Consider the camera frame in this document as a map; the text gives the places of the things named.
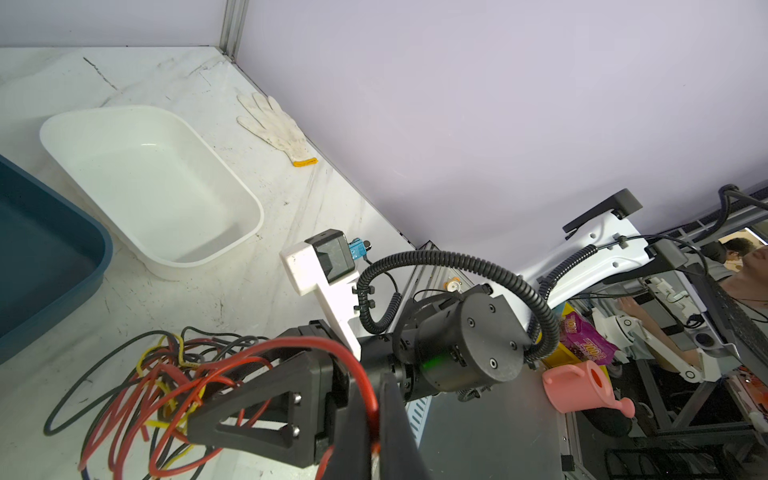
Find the blue plastic bin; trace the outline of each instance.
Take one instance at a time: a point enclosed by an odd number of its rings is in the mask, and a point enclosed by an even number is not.
[[[111,259],[100,223],[0,155],[0,363],[88,300]]]

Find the person's arm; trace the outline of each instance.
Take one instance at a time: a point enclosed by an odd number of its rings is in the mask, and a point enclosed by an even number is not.
[[[694,350],[687,350],[683,351],[680,349],[679,346],[675,344],[675,342],[672,341],[670,337],[667,336],[666,333],[661,329],[658,323],[656,323],[656,320],[652,319],[650,315],[648,315],[648,312],[645,311],[645,308],[640,306],[634,298],[631,296],[626,296],[624,298],[619,299],[619,308],[622,309],[627,315],[633,316],[634,318],[640,320],[640,322],[643,324],[643,327],[648,330],[648,332],[658,338],[664,345],[669,347],[670,350],[672,350],[675,355],[679,356],[681,359],[688,362],[690,365],[695,366],[698,369],[701,369],[701,363],[699,362],[699,353]],[[677,372],[677,369],[672,366],[671,363],[669,363],[664,357],[661,355],[658,355],[658,353],[651,349],[653,351],[654,356],[656,357],[656,360],[659,362],[659,366],[668,372]]]

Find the marble surface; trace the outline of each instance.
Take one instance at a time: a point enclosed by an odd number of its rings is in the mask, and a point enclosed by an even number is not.
[[[54,114],[112,105],[149,104],[189,122],[261,200],[264,225],[221,268],[170,282],[149,273],[115,236],[114,257],[99,291],[13,359],[0,365],[0,468],[3,478],[80,478],[76,463],[93,414],[51,438],[48,413],[68,387],[104,354],[153,328],[183,326],[275,336],[322,317],[314,296],[290,286],[278,252],[327,228],[370,240],[372,259],[412,248],[319,155],[312,167],[291,166],[284,153],[240,127],[237,94],[253,86],[215,48],[0,49],[0,154],[88,211],[40,144]],[[394,272],[405,286],[410,270]],[[386,304],[388,282],[376,285]],[[384,309],[375,312],[380,316]],[[353,328],[362,332],[359,322]],[[61,419],[123,378],[153,340],[112,359],[71,399]],[[136,443],[125,478],[146,472],[146,445]],[[109,478],[105,454],[92,478]],[[304,470],[241,452],[224,452],[201,478],[314,478]]]

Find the person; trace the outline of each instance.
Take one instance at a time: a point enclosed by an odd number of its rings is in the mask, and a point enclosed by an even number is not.
[[[704,256],[719,263],[741,260],[753,250],[755,250],[755,244],[742,237],[732,238],[726,243],[714,241],[701,246],[701,253]]]
[[[768,327],[766,327],[768,323],[768,246],[759,249],[754,249],[753,246],[753,249],[743,256],[742,261],[743,268],[738,272],[734,273],[722,268],[713,269],[710,265],[710,274],[720,283],[723,290],[741,305],[742,310],[759,323],[763,333],[768,333]],[[701,368],[697,351],[681,350],[634,298],[630,296],[620,298],[618,307],[627,315],[640,320],[651,335],[658,338],[680,358],[692,366]],[[667,360],[660,356],[656,357],[661,368],[669,372],[677,371]]]

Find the white marble table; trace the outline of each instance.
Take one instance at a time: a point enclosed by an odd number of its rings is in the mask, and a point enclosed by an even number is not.
[[[275,336],[322,318],[313,296],[299,297],[291,288],[277,255],[284,247],[337,228],[349,239],[370,240],[372,259],[412,248],[319,155],[317,165],[295,168],[282,152],[240,127],[235,118],[246,112],[236,96],[253,90],[215,48],[0,49],[0,154],[84,210],[41,146],[40,126],[64,111],[150,104],[188,121],[259,197],[265,212],[257,236],[225,266],[194,281],[155,277],[113,235],[114,257],[99,291],[0,365],[0,477],[80,478],[75,466],[94,414],[51,438],[42,435],[43,422],[86,369],[138,333],[153,328],[178,332],[193,325]],[[401,286],[409,273],[394,272]],[[391,293],[388,282],[377,285],[382,305]],[[359,323],[355,326],[362,332]],[[64,417],[124,378],[150,344],[139,342],[94,374],[92,383],[71,399]],[[146,450],[141,450],[146,447],[140,443],[128,459],[125,478],[146,472]],[[94,458],[92,478],[111,477],[104,458],[103,452]],[[229,451],[209,463],[201,478],[313,478],[314,472]]]

